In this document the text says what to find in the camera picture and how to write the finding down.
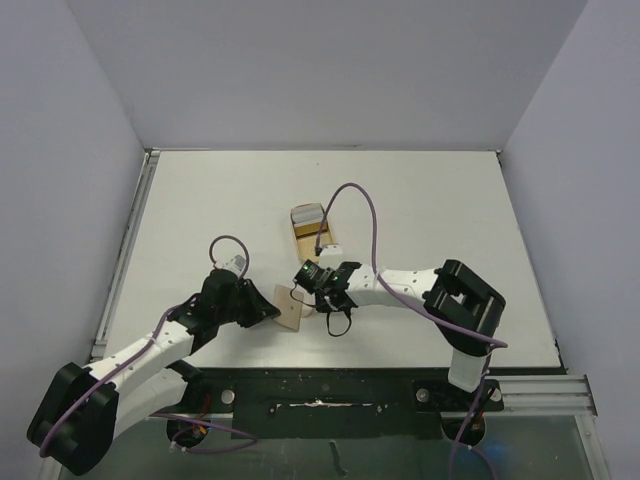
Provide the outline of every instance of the gray wall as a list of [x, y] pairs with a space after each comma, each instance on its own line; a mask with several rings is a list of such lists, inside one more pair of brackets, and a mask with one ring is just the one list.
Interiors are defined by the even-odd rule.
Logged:
[[640, 2], [591, 0], [504, 173], [564, 358], [587, 372], [615, 479], [640, 470]]
[[67, 0], [147, 147], [501, 148], [585, 0]]
[[37, 478], [26, 428], [84, 362], [142, 149], [63, 0], [0, 6], [0, 465]]

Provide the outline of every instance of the screw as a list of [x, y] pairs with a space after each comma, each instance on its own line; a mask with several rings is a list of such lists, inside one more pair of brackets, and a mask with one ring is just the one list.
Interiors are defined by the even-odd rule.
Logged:
[[225, 405], [231, 405], [235, 400], [235, 398], [236, 398], [236, 394], [233, 393], [233, 390], [225, 390], [222, 392], [222, 395], [220, 395], [220, 400]]
[[502, 400], [502, 392], [496, 388], [489, 398], [492, 402], [499, 402]]
[[421, 388], [416, 392], [416, 398], [420, 403], [427, 403], [429, 401], [429, 390]]

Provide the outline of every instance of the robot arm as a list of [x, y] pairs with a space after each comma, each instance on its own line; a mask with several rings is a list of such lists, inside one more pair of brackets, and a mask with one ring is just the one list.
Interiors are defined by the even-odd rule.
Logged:
[[123, 350], [84, 368], [62, 367], [27, 431], [41, 456], [54, 457], [76, 475], [86, 473], [118, 434], [181, 401], [196, 370], [181, 359], [215, 338], [222, 325], [248, 328], [279, 315], [251, 280], [241, 278], [244, 266], [236, 256], [212, 270], [199, 294]]
[[381, 274], [358, 262], [342, 262], [333, 269], [307, 260], [294, 281], [315, 295], [321, 313], [350, 317], [353, 308], [368, 305], [424, 309], [454, 349], [449, 382], [467, 392], [480, 383], [505, 307], [502, 295], [457, 260], [447, 260], [438, 269]]

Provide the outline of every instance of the white table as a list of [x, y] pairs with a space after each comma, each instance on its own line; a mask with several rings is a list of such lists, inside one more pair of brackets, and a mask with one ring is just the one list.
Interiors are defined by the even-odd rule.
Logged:
[[[229, 233], [251, 253], [248, 277], [272, 299], [300, 264], [289, 212], [322, 202], [344, 182], [363, 185], [378, 210], [378, 263], [421, 270], [465, 262], [507, 300], [494, 367], [558, 367], [560, 361], [500, 167], [491, 152], [163, 151], [109, 326], [109, 355], [150, 331], [162, 312], [199, 291], [211, 239]], [[369, 263], [371, 218], [355, 190], [330, 214], [345, 259]], [[218, 256], [239, 251], [221, 242]], [[275, 322], [221, 328], [188, 361], [198, 367], [447, 367], [451, 347], [431, 322], [403, 309], [357, 309], [344, 337], [324, 315], [298, 333]], [[336, 319], [333, 327], [341, 327]]]

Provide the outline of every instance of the purple cable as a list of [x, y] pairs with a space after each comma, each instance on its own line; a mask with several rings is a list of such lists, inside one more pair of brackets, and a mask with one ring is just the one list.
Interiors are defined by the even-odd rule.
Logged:
[[[231, 428], [231, 427], [226, 427], [224, 425], [219, 425], [217, 423], [206, 422], [204, 420], [200, 420], [200, 419], [197, 419], [197, 418], [183, 417], [181, 415], [174, 415], [172, 413], [154, 413], [153, 415], [150, 415], [150, 416], [151, 417], [156, 417], [156, 418], [167, 418], [169, 420], [178, 420], [178, 421], [181, 421], [181, 422], [191, 423], [193, 425], [201, 425], [203, 427], [215, 428], [216, 430], [222, 430], [224, 432], [234, 433], [236, 435], [240, 435], [241, 437], [249, 439], [248, 442], [241, 443], [240, 445], [233, 445], [231, 447], [222, 447], [222, 448], [189, 448], [189, 449], [185, 450], [185, 452], [187, 452], [187, 453], [194, 453], [194, 454], [200, 454], [200, 455], [212, 455], [212, 454], [217, 454], [217, 453], [229, 453], [229, 452], [235, 452], [236, 450], [242, 450], [243, 448], [251, 447], [251, 446], [255, 445], [256, 443], [258, 443], [258, 439], [256, 437], [254, 437], [253, 435], [247, 433], [247, 432], [243, 432], [242, 430], [236, 430], [235, 428]], [[186, 433], [189, 430], [190, 429], [180, 430], [173, 437], [171, 437], [171, 441], [175, 442], [176, 439], [180, 435]]]
[[246, 257], [247, 261], [244, 264], [244, 268], [242, 269], [242, 272], [240, 272], [240, 277], [238, 278], [243, 278], [244, 275], [247, 273], [247, 270], [249, 270], [249, 249], [247, 249], [247, 246], [242, 242], [242, 240], [240, 240], [238, 237], [234, 237], [233, 235], [220, 235], [219, 237], [214, 238], [213, 242], [211, 242], [211, 245], [209, 245], [209, 258], [211, 259], [211, 262], [213, 263], [214, 267], [216, 264], [216, 259], [213, 256], [213, 247], [220, 240], [233, 240], [238, 245], [240, 245], [240, 248], [242, 248], [242, 251], [244, 252], [244, 256]]
[[[189, 300], [187, 300], [187, 302], [185, 303], [193, 302], [195, 297], [196, 295], [192, 295], [189, 298]], [[78, 400], [76, 400], [66, 412], [64, 412], [60, 416], [58, 421], [53, 424], [53, 427], [51, 427], [51, 430], [49, 430], [49, 433], [47, 433], [47, 435], [44, 437], [44, 440], [40, 445], [40, 456], [42, 458], [45, 458], [47, 456], [47, 449], [49, 448], [49, 444], [53, 440], [53, 437], [58, 432], [62, 424], [67, 421], [67, 419], [71, 416], [71, 414], [75, 412], [78, 409], [78, 407], [80, 407], [80, 405], [84, 404], [84, 402], [93, 394], [93, 392], [98, 390], [102, 385], [107, 383], [109, 380], [115, 377], [118, 373], [126, 369], [129, 365], [131, 365], [133, 362], [135, 362], [140, 357], [142, 357], [145, 353], [147, 353], [147, 351], [149, 351], [151, 346], [155, 343], [156, 339], [160, 335], [160, 331], [162, 330], [162, 326], [164, 325], [164, 322], [167, 320], [171, 312], [173, 312], [173, 310], [178, 308], [180, 305], [171, 307], [162, 314], [162, 317], [160, 318], [158, 325], [156, 325], [156, 328], [153, 330], [151, 334], [151, 338], [149, 339], [149, 341], [146, 343], [144, 347], [142, 347], [137, 353], [133, 354], [131, 357], [129, 357], [127, 360], [121, 363], [120, 366], [114, 368], [111, 372], [109, 372], [100, 380], [98, 380], [89, 390], [87, 390]]]
[[344, 185], [341, 185], [340, 187], [338, 187], [338, 189], [335, 191], [335, 193], [333, 194], [333, 196], [331, 197], [331, 200], [329, 200], [329, 205], [327, 205], [327, 209], [324, 212], [324, 216], [322, 217], [322, 222], [320, 222], [320, 228], [318, 229], [318, 233], [316, 235], [316, 244], [315, 247], [319, 248], [320, 247], [320, 235], [322, 232], [322, 229], [324, 228], [324, 225], [327, 223], [327, 216], [329, 215], [329, 210], [331, 210], [331, 207], [333, 206], [333, 202], [335, 201], [336, 197], [338, 196], [338, 194], [344, 190], [347, 187], [353, 187], [356, 190], [359, 190], [360, 193], [362, 193], [362, 195], [364, 195], [364, 198], [367, 200], [367, 203], [369, 204], [369, 209], [371, 210], [371, 223], [372, 223], [372, 238], [371, 238], [371, 267], [373, 268], [373, 273], [376, 274], [378, 281], [380, 282], [380, 285], [382, 285], [385, 290], [387, 292], [389, 292], [389, 294], [394, 297], [396, 300], [398, 300], [400, 303], [402, 303], [405, 307], [413, 310], [414, 312], [416, 312], [418, 315], [423, 316], [424, 318], [431, 320], [432, 322], [434, 322], [436, 325], [439, 325], [443, 328], [447, 328], [449, 330], [453, 330], [454, 332], [458, 332], [458, 333], [462, 333], [463, 335], [466, 335], [468, 337], [474, 338], [476, 340], [480, 340], [481, 342], [484, 343], [488, 343], [489, 345], [491, 345], [493, 349], [496, 348], [506, 348], [507, 344], [501, 340], [497, 340], [495, 338], [492, 337], [488, 337], [486, 335], [482, 335], [481, 333], [478, 332], [474, 332], [473, 330], [469, 330], [463, 327], [460, 327], [458, 325], [453, 325], [445, 320], [442, 320], [434, 315], [431, 315], [429, 312], [427, 312], [424, 309], [421, 309], [419, 307], [416, 307], [415, 305], [412, 305], [411, 303], [407, 302], [401, 295], [399, 295], [398, 293], [396, 293], [393, 288], [391, 288], [391, 286], [382, 278], [381, 275], [378, 275], [378, 265], [377, 265], [377, 250], [378, 250], [378, 215], [376, 213], [376, 207], [373, 204], [373, 200], [371, 199], [371, 196], [369, 196], [369, 194], [367, 193], [367, 191], [362, 188], [360, 185], [358, 185], [357, 183], [353, 183], [353, 182], [347, 182]]
[[[460, 428], [458, 429], [458, 433], [456, 434], [456, 439], [453, 441], [453, 445], [451, 446], [451, 452], [449, 453], [449, 480], [451, 480], [453, 478], [454, 460], [455, 460], [455, 457], [456, 457], [456, 451], [458, 450], [458, 447], [460, 446], [460, 439], [462, 438], [462, 434], [464, 433], [465, 429], [467, 428], [467, 425], [471, 421], [471, 417], [473, 416], [473, 413], [475, 412], [476, 408], [478, 407], [478, 404], [480, 403], [480, 397], [482, 397], [482, 392], [484, 391], [484, 380], [485, 380], [485, 377], [486, 377], [487, 373], [489, 372], [489, 361], [490, 360], [491, 360], [491, 355], [489, 355], [487, 357], [487, 361], [484, 364], [484, 371], [482, 373], [482, 377], [480, 378], [480, 384], [478, 385], [478, 388], [476, 390], [476, 395], [473, 398], [473, 402], [471, 402], [471, 407], [469, 407], [469, 411], [467, 412], [467, 415], [464, 417], [462, 425], [460, 425]], [[483, 458], [483, 460], [485, 460], [487, 462], [487, 465], [489, 465], [489, 470], [491, 470], [491, 475], [494, 478], [494, 480], [496, 480], [497, 477], [495, 476], [495, 471], [494, 471], [493, 467], [489, 463], [489, 459], [486, 458], [479, 451], [476, 451], [476, 453], [478, 453]]]
[[495, 469], [493, 468], [493, 465], [491, 465], [491, 462], [489, 461], [487, 456], [484, 454], [484, 452], [482, 450], [480, 450], [479, 448], [476, 448], [476, 447], [473, 447], [471, 449], [471, 451], [473, 453], [475, 453], [476, 455], [478, 455], [484, 461], [484, 463], [487, 465], [487, 468], [489, 469], [489, 472], [491, 472], [491, 478], [493, 478], [493, 480], [498, 480], [498, 474], [496, 473]]

